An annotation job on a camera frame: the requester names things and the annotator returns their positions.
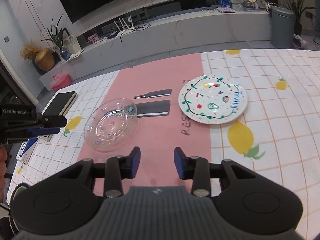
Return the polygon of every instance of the clear glass dish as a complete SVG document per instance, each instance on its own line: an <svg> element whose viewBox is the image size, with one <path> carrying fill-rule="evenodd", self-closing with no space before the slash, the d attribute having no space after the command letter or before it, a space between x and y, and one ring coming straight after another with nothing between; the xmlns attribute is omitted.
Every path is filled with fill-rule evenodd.
<svg viewBox="0 0 320 240"><path fill-rule="evenodd" d="M129 99L117 98L97 108L84 127L84 140L98 151L108 151L128 140L137 127L137 107Z"/></svg>

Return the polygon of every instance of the white box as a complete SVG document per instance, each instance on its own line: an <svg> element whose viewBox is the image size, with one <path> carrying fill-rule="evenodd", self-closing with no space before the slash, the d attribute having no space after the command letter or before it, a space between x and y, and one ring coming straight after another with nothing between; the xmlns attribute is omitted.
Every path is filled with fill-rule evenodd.
<svg viewBox="0 0 320 240"><path fill-rule="evenodd" d="M29 160L31 159L33 150L36 147L37 141L38 141L38 138L31 138L27 142L22 143L16 159L28 165Z"/></svg>

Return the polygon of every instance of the potted plant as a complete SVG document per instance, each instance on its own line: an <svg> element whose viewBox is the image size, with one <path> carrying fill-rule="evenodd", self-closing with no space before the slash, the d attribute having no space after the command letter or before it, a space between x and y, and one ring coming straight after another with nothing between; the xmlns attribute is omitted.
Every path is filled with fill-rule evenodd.
<svg viewBox="0 0 320 240"><path fill-rule="evenodd" d="M52 22L53 22L53 19L51 21L51 31L47 28L48 30L48 34L50 35L50 39L44 39L42 41L51 41L53 44L55 44L59 49L60 49L60 55L61 57L64 59L64 60L68 60L71 56L71 53L69 52L69 50L65 47L63 47L63 43L62 43L62 40L63 40L63 29L61 28L60 31L58 31L58 24L60 22L62 18L62 15L60 16L60 19L58 20L57 22L57 25L53 25L53 27L55 28L55 33L56 34L53 34L53 31L52 31Z"/></svg>
<svg viewBox="0 0 320 240"><path fill-rule="evenodd" d="M283 5L287 9L293 11L293 13L296 15L295 23L294 23L294 34L301 36L302 31L302 25L301 25L301 16L304 13L305 10L309 9L316 9L316 7L303 7L303 4L305 0L285 0L287 3L286 5Z"/></svg>
<svg viewBox="0 0 320 240"><path fill-rule="evenodd" d="M20 51L20 56L24 58L24 60L29 59L32 61L33 66L39 75L44 75L46 71L39 68L39 66L35 63L36 55L39 53L40 48L37 47L33 42L26 43Z"/></svg>

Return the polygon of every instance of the human hand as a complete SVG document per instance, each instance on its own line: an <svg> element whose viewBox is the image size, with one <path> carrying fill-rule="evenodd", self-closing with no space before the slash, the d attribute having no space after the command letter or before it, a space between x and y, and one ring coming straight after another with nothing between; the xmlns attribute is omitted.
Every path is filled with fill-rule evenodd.
<svg viewBox="0 0 320 240"><path fill-rule="evenodd" d="M7 151L3 148L0 148L0 201L3 199L3 188L5 186L4 175L7 171L7 166L4 161L7 159Z"/></svg>

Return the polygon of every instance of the black knife graphic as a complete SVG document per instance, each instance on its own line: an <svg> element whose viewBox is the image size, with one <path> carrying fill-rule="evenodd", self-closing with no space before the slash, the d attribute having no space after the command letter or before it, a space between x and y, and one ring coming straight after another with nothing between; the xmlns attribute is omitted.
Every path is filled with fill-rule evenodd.
<svg viewBox="0 0 320 240"><path fill-rule="evenodd" d="M135 96L134 99L165 97L165 96L171 96L171 93L172 93L172 89L165 89L165 90L149 92L147 94L140 95L140 96Z"/></svg>
<svg viewBox="0 0 320 240"><path fill-rule="evenodd" d="M136 104L137 118L166 116L170 113L170 100Z"/></svg>

